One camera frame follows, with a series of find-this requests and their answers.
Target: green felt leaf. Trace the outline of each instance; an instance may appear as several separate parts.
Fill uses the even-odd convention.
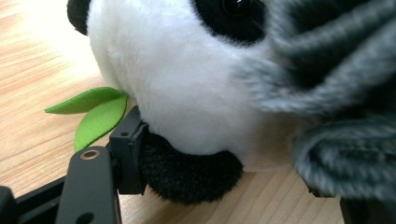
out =
[[[79,151],[113,130],[121,121],[128,96],[100,104],[92,109],[78,125],[75,135],[75,151]]]
[[[60,104],[45,109],[50,114],[78,114],[87,113],[100,104],[112,101],[125,95],[110,87],[94,88],[74,96]]]

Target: panda eye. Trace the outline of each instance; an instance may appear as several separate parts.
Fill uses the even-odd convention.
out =
[[[250,46],[264,39],[265,5],[261,0],[191,0],[206,30],[229,43]]]
[[[252,0],[221,0],[222,9],[229,16],[245,16],[251,10]]]

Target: wooden surface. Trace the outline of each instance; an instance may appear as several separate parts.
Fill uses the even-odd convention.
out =
[[[15,196],[65,175],[83,115],[44,108],[105,85],[64,0],[0,0],[0,185]],[[106,138],[96,145],[103,145]],[[245,174],[219,203],[184,207],[121,196],[123,223],[343,223],[338,199],[317,199],[291,169]]]

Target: panda plush toy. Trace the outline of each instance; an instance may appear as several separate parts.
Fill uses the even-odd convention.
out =
[[[370,96],[385,94],[375,87],[394,80],[393,70],[366,83],[364,77],[332,73],[350,55],[353,61],[360,43],[394,18],[395,1],[372,2],[69,0],[67,10],[71,23],[90,39],[105,81],[135,99],[149,126],[139,161],[148,184],[165,199],[191,204],[220,199],[243,171],[291,165],[292,139],[306,126],[384,115],[361,111],[373,108]],[[381,20],[364,10],[382,12]],[[364,32],[354,21],[359,15],[367,17]],[[338,22],[343,28],[337,30],[343,17],[350,20]],[[335,27],[322,28],[328,21]],[[304,36],[309,31],[318,34]],[[351,38],[343,38],[348,32]],[[381,89],[386,95],[393,92],[390,83]],[[375,94],[361,94],[371,90]],[[301,141],[296,146],[294,165],[307,183],[331,194],[346,192],[337,185],[345,176],[315,173],[320,162],[307,164],[317,156],[304,154]],[[323,164],[338,159],[323,158]]]

